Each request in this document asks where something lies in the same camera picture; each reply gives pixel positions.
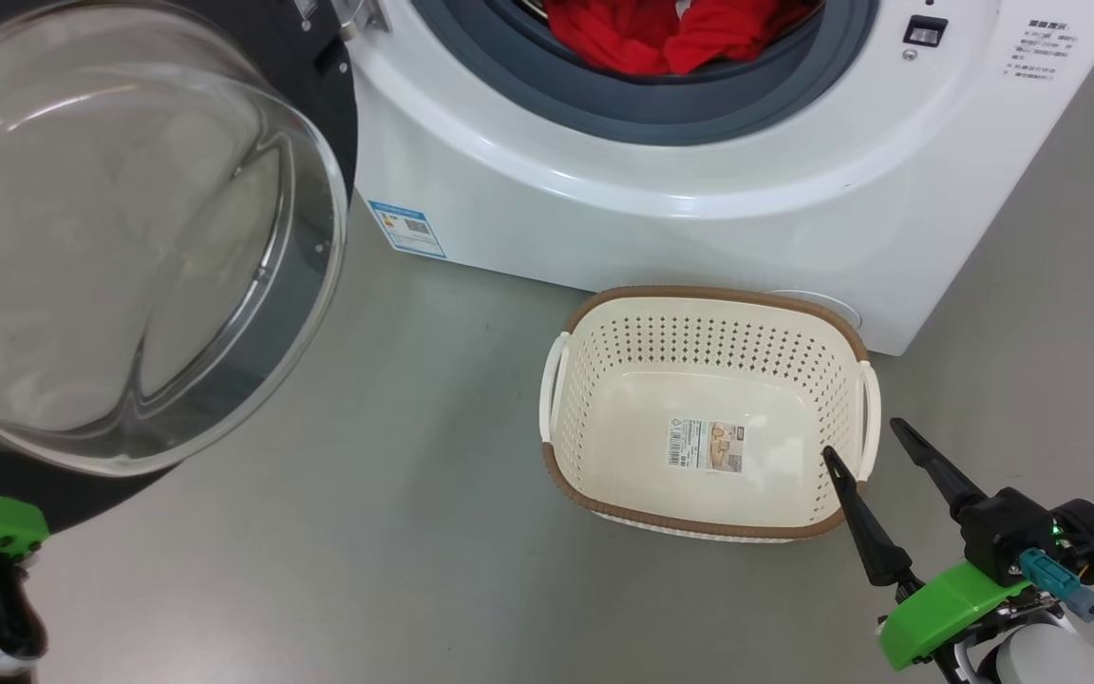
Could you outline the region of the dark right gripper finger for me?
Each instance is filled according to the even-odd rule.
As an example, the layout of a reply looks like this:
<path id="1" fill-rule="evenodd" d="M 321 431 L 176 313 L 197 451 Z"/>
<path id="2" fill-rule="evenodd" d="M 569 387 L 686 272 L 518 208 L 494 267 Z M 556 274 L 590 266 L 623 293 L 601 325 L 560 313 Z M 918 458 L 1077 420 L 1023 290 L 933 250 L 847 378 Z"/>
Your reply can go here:
<path id="1" fill-rule="evenodd" d="M 951 519 L 959 519 L 961 510 L 973 505 L 980 505 L 987 495 L 936 447 L 921 436 L 901 417 L 893 417 L 889 421 L 893 434 L 900 447 L 917 467 L 926 469 L 930 480 L 936 485 L 936 490 L 948 506 Z"/>
<path id="2" fill-rule="evenodd" d="M 856 477 L 848 471 L 838 452 L 833 447 L 824 447 L 823 461 L 834 492 L 837 492 L 846 525 L 854 538 L 869 584 L 894 587 L 896 590 L 923 588 L 923 581 L 913 573 L 909 554 L 895 545 L 885 529 L 881 528 L 877 517 L 860 497 Z"/>

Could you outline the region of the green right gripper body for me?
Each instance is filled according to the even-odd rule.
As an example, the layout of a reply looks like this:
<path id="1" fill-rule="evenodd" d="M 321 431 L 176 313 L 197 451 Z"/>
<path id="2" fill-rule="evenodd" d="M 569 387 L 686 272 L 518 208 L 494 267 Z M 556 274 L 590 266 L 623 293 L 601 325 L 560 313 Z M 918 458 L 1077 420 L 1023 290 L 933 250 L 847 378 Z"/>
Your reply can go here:
<path id="1" fill-rule="evenodd" d="M 1012 488 L 961 510 L 967 557 L 898 590 L 878 624 L 895 670 L 1094 672 L 1075 621 L 1094 621 L 1094 503 L 1046 509 Z"/>

